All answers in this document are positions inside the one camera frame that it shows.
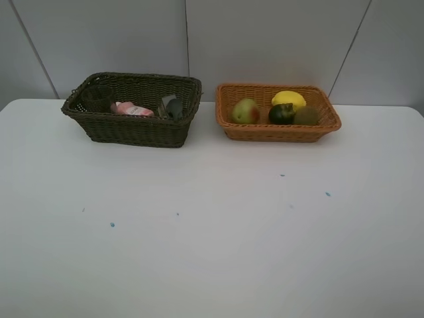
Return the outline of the translucent mauve plastic cup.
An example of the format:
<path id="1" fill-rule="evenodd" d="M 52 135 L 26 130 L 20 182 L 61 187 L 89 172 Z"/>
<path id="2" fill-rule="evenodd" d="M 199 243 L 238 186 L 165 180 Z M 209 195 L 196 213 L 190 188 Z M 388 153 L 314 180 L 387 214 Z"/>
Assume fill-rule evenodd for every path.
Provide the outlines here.
<path id="1" fill-rule="evenodd" d="M 81 98 L 86 110 L 93 113 L 110 113 L 115 102 L 113 91 L 107 85 L 91 85 L 83 90 Z"/>

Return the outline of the dark brown wicker basket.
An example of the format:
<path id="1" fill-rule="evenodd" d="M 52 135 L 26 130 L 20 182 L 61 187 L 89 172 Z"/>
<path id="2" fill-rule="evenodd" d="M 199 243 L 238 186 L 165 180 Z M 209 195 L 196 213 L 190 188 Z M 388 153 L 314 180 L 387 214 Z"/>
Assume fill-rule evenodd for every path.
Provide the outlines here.
<path id="1" fill-rule="evenodd" d="M 103 104 L 83 98 L 84 91 L 101 85 L 111 90 L 113 101 L 130 101 L 153 110 L 154 116 L 118 115 Z M 180 148 L 199 108 L 201 94 L 201 81 L 193 77 L 100 72 L 90 75 L 72 91 L 62 112 L 95 142 Z M 158 111 L 163 98 L 169 95 L 182 102 L 182 118 L 177 121 L 161 117 Z"/>

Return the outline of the orange wicker basket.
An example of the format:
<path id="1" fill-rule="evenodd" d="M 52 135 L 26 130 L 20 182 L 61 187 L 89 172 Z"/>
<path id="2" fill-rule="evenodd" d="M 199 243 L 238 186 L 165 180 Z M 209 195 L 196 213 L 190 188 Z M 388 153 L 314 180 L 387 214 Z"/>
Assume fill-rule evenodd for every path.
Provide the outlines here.
<path id="1" fill-rule="evenodd" d="M 316 108 L 317 125 L 273 125 L 268 113 L 271 100 L 280 91 L 300 93 L 306 105 Z M 259 106 L 260 118 L 255 125 L 239 125 L 232 120 L 233 106 L 241 99 L 250 98 Z M 260 142 L 317 142 L 341 128 L 341 120 L 327 95 L 312 85 L 270 85 L 252 83 L 223 83 L 217 86 L 215 98 L 216 120 L 228 138 Z"/>

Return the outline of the dark green pump bottle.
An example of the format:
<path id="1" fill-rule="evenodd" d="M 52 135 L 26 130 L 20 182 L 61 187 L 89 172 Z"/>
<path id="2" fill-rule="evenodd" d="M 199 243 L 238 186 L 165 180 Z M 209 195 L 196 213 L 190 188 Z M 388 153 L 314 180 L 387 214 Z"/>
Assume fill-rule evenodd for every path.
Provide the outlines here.
<path id="1" fill-rule="evenodd" d="M 175 95 L 163 97 L 158 114 L 162 118 L 179 121 L 183 118 L 183 104 Z"/>

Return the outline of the brown kiwi fruit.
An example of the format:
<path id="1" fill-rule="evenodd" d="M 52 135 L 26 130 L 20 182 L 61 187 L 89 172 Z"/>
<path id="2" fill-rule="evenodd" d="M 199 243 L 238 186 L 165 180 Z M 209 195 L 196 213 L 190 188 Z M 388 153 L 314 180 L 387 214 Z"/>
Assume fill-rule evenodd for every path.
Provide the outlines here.
<path id="1" fill-rule="evenodd" d="M 293 118 L 294 125 L 315 126 L 319 123 L 319 112 L 311 106 L 299 108 Z"/>

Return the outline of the pink bottle white cap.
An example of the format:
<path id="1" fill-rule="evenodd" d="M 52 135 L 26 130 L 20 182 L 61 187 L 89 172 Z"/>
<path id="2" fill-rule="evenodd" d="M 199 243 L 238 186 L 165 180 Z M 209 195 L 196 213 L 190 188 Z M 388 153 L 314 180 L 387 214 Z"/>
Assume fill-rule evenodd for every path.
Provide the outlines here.
<path id="1" fill-rule="evenodd" d="M 136 106 L 134 103 L 116 101 L 111 104 L 111 111 L 118 115 L 132 115 L 141 117 L 153 117 L 154 112 L 150 109 Z"/>

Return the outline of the dark purple mangosteen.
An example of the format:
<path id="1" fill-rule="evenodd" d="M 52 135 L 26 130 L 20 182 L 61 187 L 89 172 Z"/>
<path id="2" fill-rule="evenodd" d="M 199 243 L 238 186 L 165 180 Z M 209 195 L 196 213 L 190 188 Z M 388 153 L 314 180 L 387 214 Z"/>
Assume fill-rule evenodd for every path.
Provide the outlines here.
<path id="1" fill-rule="evenodd" d="M 269 113 L 269 122 L 273 125 L 291 125 L 295 117 L 292 103 L 283 103 L 273 106 Z"/>

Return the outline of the red green mango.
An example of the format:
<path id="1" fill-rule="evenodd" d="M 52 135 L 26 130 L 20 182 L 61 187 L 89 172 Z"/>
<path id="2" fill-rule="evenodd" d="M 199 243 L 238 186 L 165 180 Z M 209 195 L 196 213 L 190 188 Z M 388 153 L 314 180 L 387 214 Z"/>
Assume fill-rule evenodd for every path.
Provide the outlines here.
<path id="1" fill-rule="evenodd" d="M 232 110 L 232 120 L 239 125 L 254 125 L 260 119 L 260 110 L 253 99 L 241 99 Z"/>

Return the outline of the yellow lemon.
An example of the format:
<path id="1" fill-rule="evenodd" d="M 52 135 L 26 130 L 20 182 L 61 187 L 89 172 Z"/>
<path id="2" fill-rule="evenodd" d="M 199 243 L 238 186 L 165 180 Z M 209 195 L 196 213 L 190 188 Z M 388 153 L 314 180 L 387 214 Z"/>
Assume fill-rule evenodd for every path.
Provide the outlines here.
<path id="1" fill-rule="evenodd" d="M 306 100 L 304 99 L 304 97 L 295 91 L 280 91 L 272 98 L 273 106 L 288 103 L 292 104 L 294 111 L 297 111 L 298 109 L 306 106 Z"/>

